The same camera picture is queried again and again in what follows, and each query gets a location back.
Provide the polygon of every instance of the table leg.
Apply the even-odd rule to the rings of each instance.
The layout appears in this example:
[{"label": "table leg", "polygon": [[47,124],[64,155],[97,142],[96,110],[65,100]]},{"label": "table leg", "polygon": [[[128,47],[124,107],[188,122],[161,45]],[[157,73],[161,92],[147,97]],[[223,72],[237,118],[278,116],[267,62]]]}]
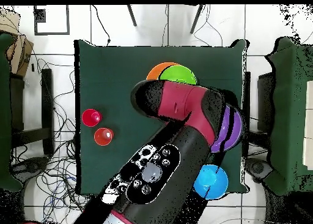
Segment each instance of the table leg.
[{"label": "table leg", "polygon": [[52,70],[42,69],[42,127],[50,130],[50,136],[42,139],[43,153],[45,155],[53,155],[54,153],[52,87]]},{"label": "table leg", "polygon": [[202,8],[203,8],[203,4],[199,4],[199,8],[198,8],[196,17],[194,17],[193,26],[191,27],[190,34],[192,34],[194,32],[194,28],[197,25],[197,22],[198,22],[198,19],[200,17],[200,13],[201,13]]},{"label": "table leg", "polygon": [[136,23],[136,20],[134,18],[134,13],[133,13],[133,9],[131,8],[131,5],[127,4],[127,8],[128,8],[128,11],[130,12],[131,20],[133,21],[133,24],[136,27],[137,23]]}]

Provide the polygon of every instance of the cable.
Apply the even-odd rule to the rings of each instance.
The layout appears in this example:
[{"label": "cable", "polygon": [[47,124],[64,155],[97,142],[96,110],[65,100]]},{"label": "cable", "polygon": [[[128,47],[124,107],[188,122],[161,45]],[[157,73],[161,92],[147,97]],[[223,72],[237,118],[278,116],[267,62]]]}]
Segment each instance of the cable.
[{"label": "cable", "polygon": [[[60,209],[60,208],[67,207],[67,208],[70,209],[70,211],[71,210],[82,211],[83,210],[83,206],[86,205],[86,202],[89,200],[89,197],[86,197],[86,196],[78,196],[78,195],[76,195],[77,197],[75,197],[75,189],[73,188],[74,185],[69,183],[68,180],[71,179],[71,180],[76,182],[76,178],[69,175],[70,172],[67,171],[68,166],[69,165],[67,165],[67,167],[63,167],[63,171],[64,172],[62,172],[62,174],[63,174],[62,176],[58,175],[58,174],[50,174],[49,172],[45,172],[45,174],[47,174],[50,177],[61,178],[62,182],[64,183],[64,185],[61,185],[61,182],[58,183],[57,187],[53,191],[50,189],[50,185],[51,184],[55,184],[55,183],[57,183],[57,182],[59,182],[61,180],[58,179],[56,182],[53,182],[53,183],[49,184],[49,183],[47,183],[47,181],[45,183],[44,179],[46,179],[46,177],[42,176],[43,177],[43,182],[45,184],[47,184],[48,189],[51,191],[51,195],[48,197],[48,198],[50,198],[50,202],[47,204],[46,202],[47,202],[48,199],[46,199],[43,210],[45,211],[46,208],[50,204],[51,204],[51,206],[50,206],[50,208],[49,208],[47,213],[44,212],[43,222],[48,221],[51,218],[51,215],[52,215],[52,213],[54,213],[55,209]],[[51,170],[58,171],[58,169],[56,167],[54,167]],[[68,202],[66,202],[67,198],[70,198],[70,204],[68,204]]]},{"label": "cable", "polygon": [[[38,73],[41,73],[41,70],[44,68],[44,66],[48,66],[48,64],[43,60],[43,59],[41,59],[41,60],[43,60],[44,62],[45,62],[45,65],[43,66],[43,68],[41,69],[40,68],[40,66],[39,66],[39,60],[40,59],[37,59],[37,56],[35,55],[35,58],[36,58],[36,60],[37,60],[37,70],[38,70],[38,67],[39,67],[39,69],[40,69],[40,72],[39,72],[39,70],[38,70]],[[74,84],[73,84],[73,81],[72,81],[72,79],[71,79],[71,77],[70,77],[70,81],[71,81],[71,83],[72,83],[72,86],[73,86],[73,89],[74,89]],[[68,127],[68,124],[66,123],[67,121],[69,121],[69,122],[71,122],[71,124],[75,127],[75,125],[74,125],[74,123],[70,120],[70,119],[68,119],[67,118],[67,114],[66,114],[66,112],[65,112],[65,110],[63,109],[63,107],[62,106],[60,106],[56,101],[55,101],[55,99],[56,99],[56,97],[55,98],[53,98],[52,99],[52,95],[51,95],[51,93],[49,92],[49,98],[56,104],[56,105],[58,105],[62,110],[63,110],[63,112],[64,112],[64,114],[65,114],[65,120],[63,119],[63,117],[56,111],[56,107],[54,106],[53,108],[54,108],[54,111],[56,112],[56,114],[57,114],[57,118],[58,118],[58,120],[59,120],[59,118],[61,118],[62,120],[63,120],[63,125],[62,126],[60,126],[60,129],[59,129],[59,131],[61,131],[62,129],[63,129],[63,126],[64,125],[66,125],[67,126],[67,128],[68,128],[68,130],[69,131],[71,131],[70,130],[70,128]]]},{"label": "cable", "polygon": [[250,157],[250,156],[252,156],[252,155],[260,155],[260,154],[264,154],[264,153],[266,153],[266,152],[268,152],[268,150],[266,149],[264,149],[264,150],[262,150],[262,151],[257,151],[257,152],[254,152],[254,153],[252,153],[252,154],[249,154],[248,155],[248,157]]},{"label": "cable", "polygon": [[71,209],[69,208],[67,215],[63,218],[63,220],[60,222],[60,224],[62,224],[62,222],[63,222],[65,219],[67,219],[67,216],[70,214],[70,212],[71,212]]},{"label": "cable", "polygon": [[200,30],[204,27],[204,25],[206,24],[206,22],[208,21],[208,17],[210,16],[210,11],[211,11],[211,4],[209,4],[209,5],[207,6],[207,14],[206,14],[205,23],[193,34],[193,36],[194,36],[196,39],[198,39],[198,40],[202,41],[203,43],[207,44],[209,47],[210,47],[210,45],[209,45],[207,42],[203,41],[202,39],[198,38],[198,37],[196,36],[196,33],[197,33],[198,31],[200,31]]},{"label": "cable", "polygon": [[302,42],[302,44],[306,43],[306,42],[307,42],[307,40],[310,38],[310,36],[309,36],[309,37],[307,37],[307,39],[306,39],[304,42]]},{"label": "cable", "polygon": [[74,67],[73,65],[57,65],[57,64],[52,64],[52,63],[49,63],[49,62],[44,61],[42,58],[38,58],[38,61],[39,61],[39,60],[42,60],[43,62],[45,62],[45,65],[50,64],[50,65],[56,65],[56,66],[58,66],[58,67]]},{"label": "cable", "polygon": [[20,162],[20,157],[21,157],[21,155],[23,155],[27,150],[28,150],[28,148],[27,148],[27,146],[26,145],[23,145],[26,149],[22,152],[22,153],[20,153],[19,155],[18,155],[18,157],[17,157],[17,161],[18,162]]},{"label": "cable", "polygon": [[63,93],[63,94],[59,94],[59,95],[55,96],[54,100],[56,100],[59,96],[66,95],[66,94],[70,94],[70,93],[72,93],[72,92],[75,90],[74,83],[73,83],[73,81],[72,81],[72,79],[71,79],[71,74],[72,74],[73,72],[74,72],[74,70],[70,73],[70,80],[71,80],[73,89],[72,89],[70,92],[65,92],[65,93]]},{"label": "cable", "polygon": [[168,46],[169,46],[169,4],[167,4],[167,7],[168,7]]},{"label": "cable", "polygon": [[210,45],[209,45],[207,42],[203,41],[202,39],[200,39],[200,38],[198,38],[198,37],[196,36],[196,33],[197,33],[198,31],[200,31],[200,29],[202,29],[202,28],[204,27],[204,25],[207,23],[207,24],[210,25],[211,28],[214,29],[214,30],[218,33],[218,35],[220,36],[220,38],[221,38],[221,47],[222,47],[222,46],[223,46],[223,38],[222,38],[222,35],[218,32],[217,29],[215,29],[215,28],[208,22],[208,18],[209,18],[209,16],[210,16],[210,12],[211,12],[211,4],[209,4],[209,5],[207,6],[207,15],[206,15],[205,23],[193,34],[193,36],[194,36],[196,39],[198,39],[198,40],[204,42],[205,44],[207,44],[207,45],[210,47]]},{"label": "cable", "polygon": [[108,35],[108,38],[109,38],[109,39],[108,39],[108,44],[106,44],[106,46],[108,46],[108,45],[109,45],[109,43],[111,42],[110,36],[109,36],[109,34],[106,32],[105,27],[103,26],[103,24],[102,24],[102,22],[101,22],[101,20],[100,20],[100,18],[99,18],[99,15],[98,15],[98,9],[97,9],[94,5],[92,5],[92,6],[95,8],[95,11],[96,11],[96,14],[97,14],[98,21],[100,22],[100,24],[101,24],[101,26],[102,26],[103,30],[105,31],[106,35]]},{"label": "cable", "polygon": [[[168,14],[166,13],[166,10],[168,9],[168,5],[166,4],[166,7],[165,7],[165,15],[168,16]],[[165,28],[166,26],[168,25],[168,23],[165,24],[164,26],[164,30],[163,30],[163,36],[162,36],[162,47],[163,47],[163,43],[164,43],[164,34],[165,34]]]},{"label": "cable", "polygon": [[261,220],[261,219],[257,219],[257,218],[230,218],[228,220],[221,222],[220,224],[223,224],[225,222],[229,222],[230,220],[251,220],[251,221],[260,220],[261,222],[269,222],[269,223],[275,223],[275,224],[291,224],[291,223],[271,222],[269,220]]}]

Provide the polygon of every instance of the metal rod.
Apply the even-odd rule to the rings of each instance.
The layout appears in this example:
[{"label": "metal rod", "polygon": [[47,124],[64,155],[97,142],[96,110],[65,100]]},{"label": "metal rod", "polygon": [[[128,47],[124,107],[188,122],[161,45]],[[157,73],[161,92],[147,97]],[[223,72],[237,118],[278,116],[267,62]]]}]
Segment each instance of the metal rod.
[{"label": "metal rod", "polygon": [[136,20],[135,20],[135,18],[134,18],[134,13],[133,13],[133,9],[131,8],[131,5],[130,5],[130,4],[127,4],[127,8],[128,8],[128,11],[130,12],[131,20],[133,21],[133,24],[134,24],[134,26],[136,27],[136,26],[137,26],[137,23],[136,23]]},{"label": "metal rod", "polygon": [[198,8],[196,16],[194,17],[193,26],[191,27],[190,34],[192,34],[194,32],[194,28],[197,25],[197,22],[198,22],[198,19],[200,17],[202,8],[203,8],[203,4],[199,4],[199,8]]}]

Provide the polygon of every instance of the cup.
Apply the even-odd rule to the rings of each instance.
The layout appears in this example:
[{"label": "cup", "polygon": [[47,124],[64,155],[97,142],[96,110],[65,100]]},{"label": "cup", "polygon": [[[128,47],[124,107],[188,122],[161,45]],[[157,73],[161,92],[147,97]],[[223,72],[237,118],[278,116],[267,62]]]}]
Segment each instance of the cup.
[{"label": "cup", "polygon": [[87,109],[83,112],[81,120],[86,126],[94,127],[102,120],[102,115],[99,111],[95,109]]},{"label": "cup", "polygon": [[108,145],[113,139],[114,133],[108,128],[99,128],[96,130],[94,139],[95,142],[100,146]]}]

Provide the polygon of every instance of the white tile floor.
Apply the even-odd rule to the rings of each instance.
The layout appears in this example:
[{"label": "white tile floor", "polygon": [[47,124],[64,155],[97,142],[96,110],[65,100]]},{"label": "white tile floor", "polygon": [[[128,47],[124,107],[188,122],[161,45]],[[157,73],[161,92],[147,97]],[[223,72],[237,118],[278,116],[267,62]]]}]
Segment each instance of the white tile floor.
[{"label": "white tile floor", "polygon": [[[67,65],[60,67],[49,65],[53,70],[54,96],[73,89],[69,74],[73,71],[73,41],[83,39],[94,45],[103,46],[107,43],[107,35],[97,20],[95,9],[92,6],[69,6],[70,35],[34,35],[33,6],[5,6],[14,8],[21,15],[20,32],[34,43],[34,51],[38,58],[46,62]],[[111,45],[120,46],[161,46],[164,26],[167,22],[165,5],[132,5],[134,16],[138,24],[133,26],[127,6],[97,6],[99,17],[110,35]],[[63,30],[65,24],[65,6],[45,6],[46,24],[38,26],[39,32],[56,32]],[[191,25],[197,7],[186,5],[170,5],[169,9],[169,44],[180,45],[205,45],[190,34]],[[265,60],[264,55],[271,53],[274,42],[278,37],[293,36],[298,33],[301,42],[307,39],[313,31],[313,15],[305,15],[301,6],[292,6],[291,12],[294,27],[286,26],[287,21],[279,10],[278,5],[211,5],[208,22],[219,31],[223,38],[223,47],[228,47],[234,40],[248,39],[247,70],[251,72],[251,117],[258,118],[257,114],[257,77],[271,71],[271,66]],[[197,23],[196,30],[205,22],[207,9],[202,12]],[[167,29],[164,33],[164,45],[167,45]],[[196,34],[198,38],[206,41],[213,47],[220,47],[222,40],[219,34],[206,24]],[[313,43],[313,36],[306,41]],[[31,64],[36,66],[34,55]],[[41,90],[40,76],[37,71],[32,72],[29,67],[25,76],[26,87],[24,90],[24,127],[33,129],[41,127]],[[57,98],[57,102],[64,108],[67,117],[75,121],[75,94],[67,94]],[[55,130],[59,129],[55,118]],[[251,128],[256,129],[256,121],[251,120]],[[72,133],[62,132],[57,139],[69,140]],[[42,142],[38,141],[28,145],[28,151],[21,157],[33,157],[43,155]],[[24,148],[17,149],[19,154]],[[65,149],[60,150],[60,156],[66,156]],[[32,179],[25,193],[25,214],[29,220],[43,219],[43,205],[49,194],[43,192],[48,187],[40,177]],[[249,175],[245,175],[245,183],[250,192],[244,195],[230,194],[218,201],[210,201],[205,209],[199,224],[263,224],[265,218],[265,194],[261,185],[255,184]],[[68,209],[56,209],[54,220],[61,222]],[[79,215],[79,211],[71,211],[62,224],[71,224]]]}]

